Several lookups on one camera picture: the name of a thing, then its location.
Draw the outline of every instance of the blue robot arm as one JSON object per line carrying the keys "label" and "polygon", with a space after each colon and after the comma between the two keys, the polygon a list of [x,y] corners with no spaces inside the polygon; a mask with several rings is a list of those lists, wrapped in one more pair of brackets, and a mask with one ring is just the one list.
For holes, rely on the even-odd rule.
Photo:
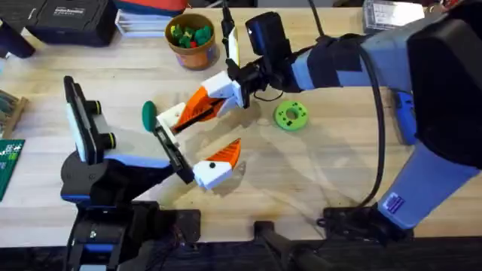
{"label": "blue robot arm", "polygon": [[287,92],[370,86],[356,50],[361,45],[380,85],[393,90],[402,138],[415,148],[372,208],[390,227],[413,229],[482,168],[477,140],[482,138],[482,110],[476,103],[482,100],[482,27],[477,12],[482,12],[482,2],[468,1],[441,16],[377,35],[321,40],[291,64],[294,86]]}

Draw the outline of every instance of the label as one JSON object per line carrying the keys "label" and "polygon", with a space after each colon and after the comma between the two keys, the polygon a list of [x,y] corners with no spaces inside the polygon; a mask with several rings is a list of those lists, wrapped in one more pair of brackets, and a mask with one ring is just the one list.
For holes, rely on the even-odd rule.
{"label": "label", "polygon": [[425,17],[420,4],[393,2],[390,5],[374,3],[375,23],[404,26]]}
{"label": "label", "polygon": [[395,214],[404,203],[405,199],[402,199],[397,193],[392,192],[383,203],[383,208],[385,208],[389,213]]}
{"label": "label", "polygon": [[82,18],[85,14],[85,8],[66,8],[56,7],[53,11],[54,16]]}

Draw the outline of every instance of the green disc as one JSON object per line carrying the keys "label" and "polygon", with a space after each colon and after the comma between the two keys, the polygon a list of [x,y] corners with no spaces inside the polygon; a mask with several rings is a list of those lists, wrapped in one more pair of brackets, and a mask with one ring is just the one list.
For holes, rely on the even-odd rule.
{"label": "green disc", "polygon": [[308,122],[308,110],[295,101],[284,101],[274,111],[274,120],[283,129],[296,131]]}

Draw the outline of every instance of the wire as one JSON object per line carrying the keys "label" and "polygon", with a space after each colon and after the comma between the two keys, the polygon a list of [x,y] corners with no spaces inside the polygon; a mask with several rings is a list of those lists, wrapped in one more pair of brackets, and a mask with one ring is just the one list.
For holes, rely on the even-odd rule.
{"label": "wire", "polygon": [[374,64],[371,61],[370,55],[359,44],[358,45],[361,60],[365,63],[368,77],[370,78],[371,88],[374,92],[375,110],[377,111],[378,119],[378,165],[377,177],[371,192],[363,199],[350,214],[356,213],[361,208],[365,207],[377,194],[380,189],[380,184],[383,178],[383,168],[385,167],[385,116],[383,113],[382,95],[380,93],[380,85],[378,83],[377,75],[375,74]]}
{"label": "wire", "polygon": [[263,101],[263,102],[272,102],[272,101],[276,101],[277,99],[281,98],[281,96],[283,96],[284,92],[281,91],[281,93],[274,99],[265,99],[265,98],[261,98],[260,96],[257,96],[256,93],[258,93],[258,90],[253,94],[253,97],[255,97],[256,99],[260,100],[260,101]]}
{"label": "wire", "polygon": [[[325,36],[323,32],[322,25],[319,21],[318,12],[316,11],[315,5],[313,4],[313,0],[308,0],[310,3],[310,7],[313,11],[313,16],[315,17],[316,26],[318,27],[318,32],[320,36]],[[360,53],[360,57],[363,60],[365,67],[367,68],[368,77],[370,78],[371,88],[374,93],[374,101],[375,101],[375,110],[377,112],[377,122],[378,122],[378,164],[377,164],[377,176],[375,178],[374,186],[372,187],[370,193],[346,216],[346,219],[349,219],[354,213],[358,212],[360,209],[365,207],[374,197],[377,195],[378,190],[380,189],[380,184],[383,178],[383,169],[385,167],[385,146],[386,146],[386,137],[385,137],[385,117],[383,113],[383,103],[382,103],[382,96],[380,93],[380,85],[378,82],[377,75],[375,74],[374,64],[371,61],[370,56],[368,55],[367,51],[359,44],[358,51]],[[325,225],[325,221],[323,218],[320,218],[316,221],[317,225],[320,227]],[[330,238],[325,239],[325,241],[318,247],[317,251],[326,244],[326,242]]]}
{"label": "wire", "polygon": [[316,27],[318,28],[318,33],[320,37],[324,37],[325,33],[323,32],[322,24],[319,22],[318,11],[316,11],[315,4],[313,3],[313,0],[308,0],[308,3],[310,4],[311,11],[313,12],[313,16],[315,17],[315,23],[316,23]]}

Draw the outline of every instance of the wooden table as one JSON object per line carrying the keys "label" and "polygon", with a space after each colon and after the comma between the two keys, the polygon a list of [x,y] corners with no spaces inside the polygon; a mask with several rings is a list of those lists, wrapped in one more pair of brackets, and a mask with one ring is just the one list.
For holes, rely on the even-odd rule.
{"label": "wooden table", "polygon": [[[239,27],[241,61],[255,59],[244,22],[264,9],[233,9]],[[195,10],[221,19],[217,9]],[[309,9],[280,9],[293,50],[317,37]],[[358,8],[319,9],[329,35],[361,33]],[[220,44],[220,29],[216,27]],[[144,133],[140,111],[153,100],[160,110],[186,101],[200,82],[226,68],[220,60],[204,72],[181,68],[162,38],[120,39],[109,48],[51,47],[29,39],[35,57],[12,57],[0,75],[0,88],[25,96],[28,104],[14,133],[26,145],[0,203],[0,246],[65,245],[76,211],[60,199],[60,167],[74,150],[65,114],[63,76],[81,84],[88,99],[102,103],[112,126]],[[378,196],[388,188],[411,149],[398,143],[392,109],[384,90],[386,109],[386,168]],[[275,90],[260,95],[273,97]],[[281,100],[296,99],[310,111],[309,125],[284,132],[273,123]],[[314,220],[327,206],[354,205],[372,187],[377,166],[377,119],[369,88],[332,88],[284,95],[277,102],[256,102],[220,120],[198,123],[179,140],[191,162],[209,156],[231,140],[242,139],[234,177],[214,191],[185,186],[176,176],[152,188],[142,199],[166,208],[200,209],[201,240],[240,241],[252,238],[256,220],[276,222],[290,239],[319,239]],[[416,229],[418,236],[482,234],[482,181],[471,180],[437,208]]]}

